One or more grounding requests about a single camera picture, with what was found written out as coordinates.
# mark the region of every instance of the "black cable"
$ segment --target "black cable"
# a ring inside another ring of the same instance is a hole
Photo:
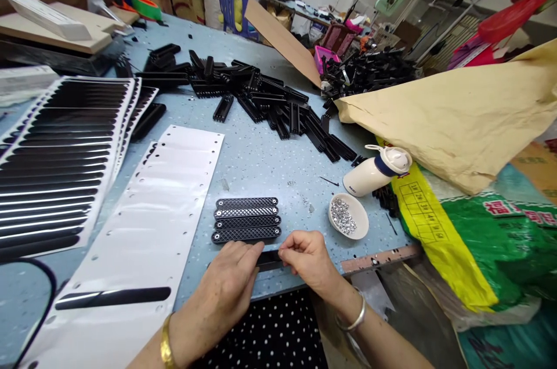
[[[26,258],[18,258],[18,259],[11,259],[9,261],[0,261],[0,266],[2,265],[9,265],[12,263],[28,263],[29,265],[33,265],[35,267],[38,267],[39,269],[41,269],[44,274],[47,276],[49,282],[50,282],[50,297],[48,299],[48,303],[46,304],[46,308],[42,314],[41,319],[39,320],[37,326],[35,327],[35,330],[33,331],[33,334],[31,334],[31,337],[29,337],[29,341],[27,342],[27,344],[25,344],[25,347],[23,348],[23,350],[21,351],[19,357],[16,360],[16,363],[13,366],[13,369],[17,369],[19,367],[19,365],[21,364],[21,362],[23,361],[23,358],[25,357],[26,353],[29,351],[29,348],[31,347],[31,344],[33,343],[33,340],[35,340],[35,337],[37,337],[37,334],[39,333],[39,330],[41,329],[43,323],[46,320],[46,316],[48,315],[48,311],[50,311],[52,304],[54,303],[54,298],[56,297],[56,276],[54,275],[54,272],[52,272],[52,269],[50,269],[47,265],[45,265],[44,263],[36,260],[36,259],[26,259]]]

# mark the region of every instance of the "white water bottle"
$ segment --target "white water bottle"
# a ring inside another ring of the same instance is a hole
[[[349,194],[362,197],[389,183],[394,176],[402,176],[410,170],[412,157],[399,147],[365,146],[379,150],[380,155],[365,160],[342,179]]]

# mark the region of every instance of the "woman's right hand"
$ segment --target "woman's right hand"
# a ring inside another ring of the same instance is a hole
[[[325,239],[319,231],[293,231],[281,244],[278,255],[325,301],[332,303],[335,292],[347,283],[332,264]]]

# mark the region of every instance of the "forearm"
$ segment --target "forearm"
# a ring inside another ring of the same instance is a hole
[[[360,294],[344,279],[326,301],[341,320],[352,324],[361,312]],[[431,368],[431,364],[394,328],[366,305],[364,321],[351,333],[372,367],[380,369]]]
[[[172,357],[177,369],[187,368],[199,356],[194,351],[195,345],[192,338],[187,338],[187,330],[180,312],[174,314],[170,319],[169,338]],[[162,327],[145,344],[141,352],[128,365],[128,369],[164,369],[161,357]]]

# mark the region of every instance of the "brown paper bag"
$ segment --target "brown paper bag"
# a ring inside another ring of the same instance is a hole
[[[342,122],[360,124],[477,194],[557,117],[557,39],[509,63],[450,70],[335,103]]]

